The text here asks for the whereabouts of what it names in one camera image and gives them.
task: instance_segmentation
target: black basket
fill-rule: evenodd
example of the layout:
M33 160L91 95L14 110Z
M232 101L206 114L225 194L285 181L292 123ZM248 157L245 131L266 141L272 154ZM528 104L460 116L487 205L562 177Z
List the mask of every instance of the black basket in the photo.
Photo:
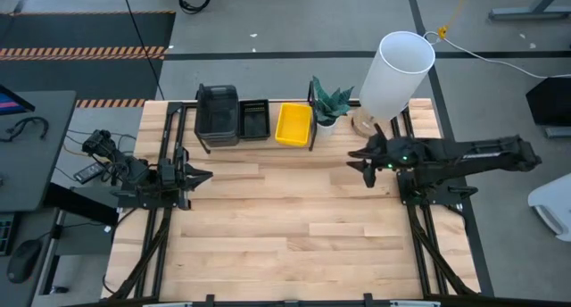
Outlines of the black basket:
M238 94L231 85L205 87L197 93L195 134L207 145L233 146L238 139Z
M241 101L240 138L246 141L264 141L269 136L268 100Z

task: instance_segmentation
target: white chair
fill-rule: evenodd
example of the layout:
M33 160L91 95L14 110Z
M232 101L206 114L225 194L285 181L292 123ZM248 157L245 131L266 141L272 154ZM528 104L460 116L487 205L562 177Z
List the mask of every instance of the white chair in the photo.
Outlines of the white chair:
M559 240L571 242L571 174L536 188L527 203Z

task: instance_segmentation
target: white object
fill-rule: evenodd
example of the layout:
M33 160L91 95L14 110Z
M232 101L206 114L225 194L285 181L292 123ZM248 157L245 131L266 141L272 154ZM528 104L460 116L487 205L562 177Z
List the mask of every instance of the white object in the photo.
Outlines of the white object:
M427 31L426 34L424 35L424 37L426 37L426 35L428 35L428 34L436 35L436 38L437 38L434 43L431 43L431 45L440 43L441 40L440 40L440 38L438 37L438 34L437 34L437 33L435 33L434 31ZM450 44L450 46L452 46L452 47L454 47L454 48L456 48L456 49L458 49L458 50L460 50L460 51L462 51L462 52L464 52L464 53L471 54L471 55L474 56L475 58L479 58L479 59L481 59L481 60L484 61L484 62L492 62L492 63L501 64L501 65L506 65L506 66L509 66L509 67L511 67L511 68L513 68L513 69L516 69L516 70L518 70L518 71L523 72L525 75L529 75L529 76L531 76L531 77L533 77L533 78L536 78L536 79L571 77L571 74L561 74L561 75L552 75L552 76L536 75L536 74L533 74L532 72L529 72L529 71L526 71L526 70L524 70L524 69L522 69L522 68L520 68L520 67L517 67L517 66L514 65L514 64L510 64L509 62L491 60L491 59L484 58L484 57L480 56L479 54L474 54L474 53L468 51L466 48L462 48L462 47L460 47L460 46L458 46L458 45L452 43L450 40L448 40L448 39L446 39L446 38L444 39L444 41L445 41L446 43Z
M337 120L335 120L335 123L333 123L332 125L329 125L328 127L324 127L321 124L318 123L318 137L329 137L333 134L333 132L335 131L335 127L337 126L337 122L339 121L339 118L337 118Z
M361 106L378 120L390 120L404 109L434 64L434 49L423 37L397 31L378 46L360 90Z
M536 188L527 203L559 240L571 242L571 174Z

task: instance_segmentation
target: yellow bin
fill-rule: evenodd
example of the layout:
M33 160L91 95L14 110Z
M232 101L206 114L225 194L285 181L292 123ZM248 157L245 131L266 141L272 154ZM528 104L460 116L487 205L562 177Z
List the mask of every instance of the yellow bin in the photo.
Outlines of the yellow bin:
M277 119L276 141L283 145L305 146L310 138L311 107L282 103Z

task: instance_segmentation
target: potted plant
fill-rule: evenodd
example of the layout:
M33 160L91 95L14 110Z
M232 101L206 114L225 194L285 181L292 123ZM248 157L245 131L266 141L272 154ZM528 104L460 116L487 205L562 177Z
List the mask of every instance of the potted plant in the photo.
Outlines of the potted plant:
M319 79L313 77L313 90L317 98L318 135L333 134L339 116L347 115L350 109L349 97L353 89L354 87L351 87L342 92L341 88L338 88L332 95L329 95L319 83Z

